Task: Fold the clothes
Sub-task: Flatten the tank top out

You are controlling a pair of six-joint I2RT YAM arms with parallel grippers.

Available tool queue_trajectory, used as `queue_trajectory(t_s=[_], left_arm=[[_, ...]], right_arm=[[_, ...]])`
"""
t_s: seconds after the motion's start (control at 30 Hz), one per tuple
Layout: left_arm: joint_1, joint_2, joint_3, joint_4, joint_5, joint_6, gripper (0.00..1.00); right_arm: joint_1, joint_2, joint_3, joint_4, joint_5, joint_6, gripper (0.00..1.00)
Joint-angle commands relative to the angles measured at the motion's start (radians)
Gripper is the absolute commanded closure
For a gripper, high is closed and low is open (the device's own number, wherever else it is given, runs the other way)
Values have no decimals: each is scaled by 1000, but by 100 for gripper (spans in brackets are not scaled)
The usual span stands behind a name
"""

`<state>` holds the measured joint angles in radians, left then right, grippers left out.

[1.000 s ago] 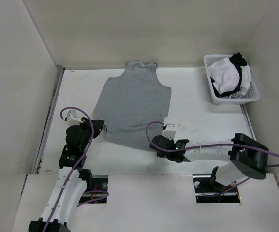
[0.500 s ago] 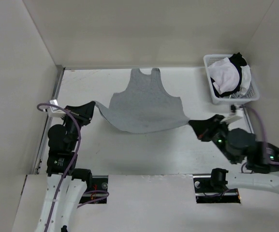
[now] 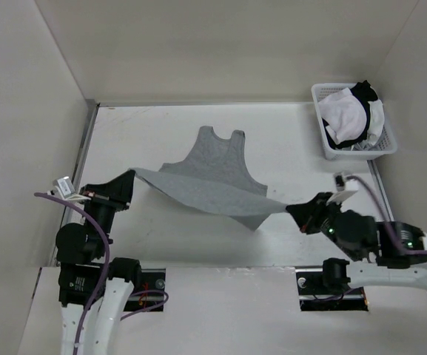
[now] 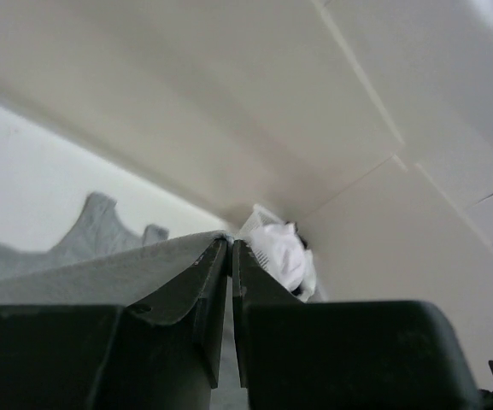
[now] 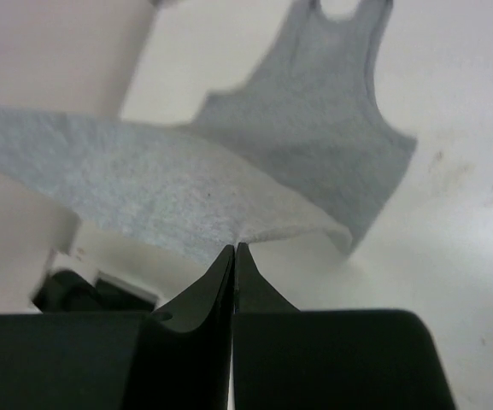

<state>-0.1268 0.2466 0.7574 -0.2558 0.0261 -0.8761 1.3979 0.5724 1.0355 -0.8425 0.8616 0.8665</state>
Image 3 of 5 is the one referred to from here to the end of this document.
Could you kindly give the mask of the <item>grey tank top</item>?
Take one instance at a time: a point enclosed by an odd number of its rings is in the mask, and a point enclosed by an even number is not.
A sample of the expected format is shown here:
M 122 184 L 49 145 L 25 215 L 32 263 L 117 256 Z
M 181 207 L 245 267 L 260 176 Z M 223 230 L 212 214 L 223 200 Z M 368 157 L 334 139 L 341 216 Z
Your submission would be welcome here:
M 136 167 L 135 176 L 184 206 L 230 217 L 254 231 L 270 215 L 284 213 L 286 204 L 269 199 L 268 186 L 250 175 L 245 143 L 241 130 L 223 139 L 202 126 L 182 161 L 163 163 L 157 171 Z

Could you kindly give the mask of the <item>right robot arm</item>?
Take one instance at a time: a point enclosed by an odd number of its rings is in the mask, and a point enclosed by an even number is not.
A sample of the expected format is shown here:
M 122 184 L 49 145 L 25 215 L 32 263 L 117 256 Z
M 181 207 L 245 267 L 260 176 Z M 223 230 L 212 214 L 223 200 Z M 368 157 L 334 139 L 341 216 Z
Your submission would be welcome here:
M 324 260 L 320 276 L 303 282 L 307 291 L 323 288 L 345 294 L 369 285 L 427 291 L 427 234 L 422 229 L 342 211 L 330 192 L 288 205 L 286 211 L 302 233 L 321 233 L 346 255 Z

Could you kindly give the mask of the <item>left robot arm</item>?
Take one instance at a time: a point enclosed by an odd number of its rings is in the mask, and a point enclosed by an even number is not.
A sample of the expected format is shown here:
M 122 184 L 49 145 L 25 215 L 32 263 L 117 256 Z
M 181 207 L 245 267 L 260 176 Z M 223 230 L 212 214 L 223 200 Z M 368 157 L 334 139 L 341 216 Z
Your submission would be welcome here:
M 56 235 L 62 354 L 110 354 L 124 307 L 141 289 L 139 261 L 110 257 L 113 221 L 130 207 L 134 179 L 129 170 L 80 190 L 68 177 L 53 183 L 52 197 L 83 218 Z

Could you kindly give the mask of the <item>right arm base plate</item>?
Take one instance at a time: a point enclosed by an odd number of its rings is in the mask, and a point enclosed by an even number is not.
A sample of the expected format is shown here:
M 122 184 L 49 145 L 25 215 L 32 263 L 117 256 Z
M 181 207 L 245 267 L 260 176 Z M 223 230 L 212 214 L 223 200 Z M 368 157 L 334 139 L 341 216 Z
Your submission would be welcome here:
M 368 311 L 364 288 L 326 286 L 320 268 L 296 268 L 301 311 Z

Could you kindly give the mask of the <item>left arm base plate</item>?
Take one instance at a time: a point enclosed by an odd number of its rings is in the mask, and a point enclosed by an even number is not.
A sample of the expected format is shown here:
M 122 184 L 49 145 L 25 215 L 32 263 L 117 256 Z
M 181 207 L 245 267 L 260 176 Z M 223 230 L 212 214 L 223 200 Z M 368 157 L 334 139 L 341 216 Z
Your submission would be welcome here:
M 161 304 L 164 301 L 162 291 L 165 290 L 166 275 L 165 268 L 143 269 L 140 284 L 130 295 L 124 311 L 134 312 Z

